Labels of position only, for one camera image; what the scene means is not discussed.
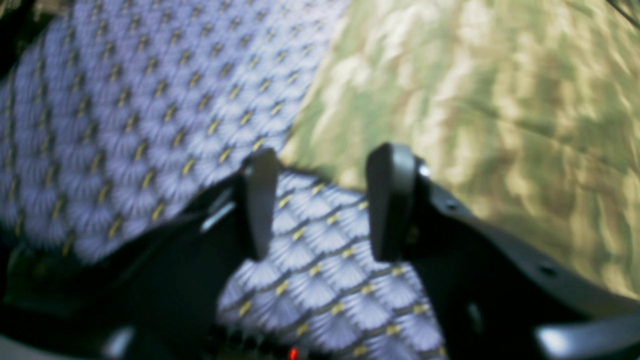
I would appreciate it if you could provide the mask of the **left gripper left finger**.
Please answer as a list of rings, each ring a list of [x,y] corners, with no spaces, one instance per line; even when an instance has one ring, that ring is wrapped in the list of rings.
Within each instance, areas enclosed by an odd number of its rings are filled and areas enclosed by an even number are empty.
[[[263,148],[95,264],[41,285],[10,274],[2,335],[74,358],[201,360],[229,278],[268,254],[279,171]]]

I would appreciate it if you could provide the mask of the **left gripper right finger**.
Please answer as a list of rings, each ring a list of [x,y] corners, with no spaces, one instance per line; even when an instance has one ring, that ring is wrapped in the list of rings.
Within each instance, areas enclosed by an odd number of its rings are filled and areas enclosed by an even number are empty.
[[[377,262],[409,262],[451,360],[637,360],[639,303],[592,284],[486,223],[409,146],[366,159]]]

